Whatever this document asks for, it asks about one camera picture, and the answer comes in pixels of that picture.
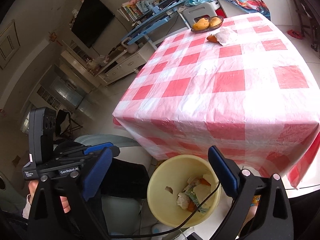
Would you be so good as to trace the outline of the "person's left hand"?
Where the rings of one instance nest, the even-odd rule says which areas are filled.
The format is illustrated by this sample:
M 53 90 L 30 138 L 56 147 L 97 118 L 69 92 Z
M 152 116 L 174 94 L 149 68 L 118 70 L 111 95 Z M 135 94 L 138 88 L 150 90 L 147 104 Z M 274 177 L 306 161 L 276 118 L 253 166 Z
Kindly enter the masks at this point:
M 32 204 L 32 202 L 33 202 L 33 198 L 34 198 L 35 191 L 37 189 L 38 183 L 39 182 L 37 180 L 29 181 L 29 184 L 28 184 L 28 188 L 29 188 L 28 202 L 29 202 L 29 204 Z M 68 213 L 71 210 L 71 207 L 70 207 L 70 205 L 68 203 L 67 198 L 66 197 L 60 197 L 60 199 L 61 199 L 61 203 L 62 203 L 62 207 L 63 207 L 64 213 Z

